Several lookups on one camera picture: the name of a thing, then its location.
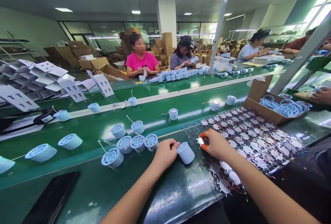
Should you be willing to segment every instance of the hand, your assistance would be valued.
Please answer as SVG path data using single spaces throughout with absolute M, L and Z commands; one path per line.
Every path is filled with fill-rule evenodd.
M 184 65 L 185 66 L 191 66 L 192 64 L 191 64 L 191 61 L 187 60 L 187 61 L 184 62 Z
M 331 105 L 331 88 L 322 87 L 322 90 L 313 93 L 311 98 L 320 103 Z
M 138 67 L 137 72 L 139 74 L 143 74 L 144 73 L 144 69 L 142 67 Z
M 152 164 L 162 172 L 165 171 L 176 159 L 177 148 L 180 143 L 174 139 L 167 139 L 159 143 Z
M 209 138 L 209 145 L 201 145 L 201 148 L 213 157 L 226 162 L 230 156 L 238 155 L 219 132 L 209 129 L 205 132 L 205 136 Z
M 144 69 L 146 70 L 147 75 L 150 75 L 151 74 L 151 70 L 148 67 L 144 67 Z
M 270 51 L 270 48 L 264 48 L 264 49 L 260 50 L 259 53 L 263 54 L 263 53 L 266 53 L 268 51 Z

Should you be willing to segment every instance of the gray shirt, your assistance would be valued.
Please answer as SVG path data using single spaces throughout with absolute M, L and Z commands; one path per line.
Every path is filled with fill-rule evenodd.
M 177 53 L 173 53 L 171 56 L 171 60 L 170 60 L 170 69 L 174 70 L 175 67 L 181 65 L 182 63 L 184 63 L 187 60 L 191 60 L 191 58 L 188 58 L 186 55 L 183 56 L 183 58 L 178 57 Z M 193 68 L 193 66 L 187 66 L 187 69 L 191 69 Z

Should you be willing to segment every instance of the square ceiling panel light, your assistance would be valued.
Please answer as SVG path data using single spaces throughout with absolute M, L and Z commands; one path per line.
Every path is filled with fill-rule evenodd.
M 62 12 L 72 12 L 72 10 L 67 9 L 67 8 L 56 8 L 57 10 L 60 10 Z

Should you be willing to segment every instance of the white shirt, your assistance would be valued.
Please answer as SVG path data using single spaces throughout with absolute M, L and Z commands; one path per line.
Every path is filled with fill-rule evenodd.
M 248 62 L 248 61 L 251 61 L 252 59 L 250 60 L 243 60 L 244 58 L 246 58 L 248 55 L 250 54 L 253 54 L 253 53 L 256 53 L 259 51 L 259 48 L 253 48 L 251 44 L 246 44 L 242 50 L 240 51 L 240 53 L 238 54 L 238 61 L 237 63 L 243 63 L 243 62 Z

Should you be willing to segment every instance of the workbench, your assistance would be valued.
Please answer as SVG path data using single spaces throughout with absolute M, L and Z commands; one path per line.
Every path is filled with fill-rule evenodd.
M 271 72 L 275 74 L 270 84 L 270 87 L 273 87 L 281 75 L 277 73 L 281 73 L 287 67 L 287 65 L 280 65 L 271 71 L 255 68 L 252 74 L 241 75 L 238 78 L 246 78 L 248 81 L 252 75 Z M 292 79 L 288 87 L 296 84 L 305 73 L 305 69 L 302 69 Z M 113 83 L 115 95 L 108 98 L 104 98 L 101 93 L 89 93 L 86 94 L 87 102 L 74 103 L 71 98 L 63 98 L 43 101 L 39 105 L 43 108 L 53 105 L 57 109 L 66 109 L 71 112 L 86 109 L 91 102 L 97 102 L 100 105 L 122 102 L 131 97 L 131 90 L 133 90 L 133 96 L 139 99 L 227 82 L 236 78 L 222 79 L 214 75 L 202 75 L 180 81 L 153 84 L 148 82 L 135 84 L 137 80 L 126 80 Z M 318 72 L 303 87 L 311 82 L 322 82 L 326 78 L 328 78 L 327 74 Z M 49 181 L 57 175 L 71 171 L 80 171 L 81 175 L 62 209 L 57 223 L 100 222 L 110 208 L 119 201 L 145 171 L 154 154 L 147 149 L 139 154 L 133 151 L 124 156 L 124 162 L 120 167 L 113 170 L 101 165 L 101 156 L 104 151 L 98 144 L 98 140 L 111 139 L 109 130 L 117 123 L 123 124 L 128 135 L 133 137 L 134 133 L 130 128 L 131 122 L 126 115 L 133 121 L 143 121 L 146 128 L 143 133 L 144 136 L 150 133 L 161 136 L 180 130 L 185 124 L 211 114 L 209 106 L 202 105 L 203 102 L 221 101 L 228 95 L 234 95 L 237 97 L 234 106 L 221 107 L 219 112 L 239 106 L 240 103 L 244 102 L 249 92 L 247 81 L 149 102 L 135 107 L 71 119 L 67 122 L 48 124 L 39 132 L 1 142 L 1 156 L 9 159 L 24 155 L 43 143 L 48 143 L 58 149 L 57 154 L 44 163 L 37 163 L 24 158 L 17 159 L 13 168 L 0 175 L 0 189 L 2 189 L 0 190 L 0 198 L 6 199 L 0 208 L 1 222 L 21 223 Z M 176 121 L 170 121 L 169 118 L 164 120 L 161 115 L 171 108 L 179 110 L 179 117 Z M 6 112 L 12 112 L 12 110 L 12 108 L 6 108 Z M 290 135 L 305 138 L 303 139 L 305 145 L 308 145 L 331 133 L 328 127 L 323 126 L 330 118 L 328 112 L 316 115 L 310 111 L 290 121 L 283 129 Z M 57 147 L 57 142 L 70 133 L 80 136 L 83 140 L 82 145 L 71 151 Z M 186 134 L 181 131 L 164 137 L 164 139 L 166 138 L 174 138 L 183 142 L 186 139 Z M 115 139 L 109 141 L 111 143 L 117 142 Z M 187 166 L 177 158 L 154 187 L 138 222 L 180 222 L 223 197 L 221 193 L 214 194 L 208 179 L 198 164 L 197 158 Z

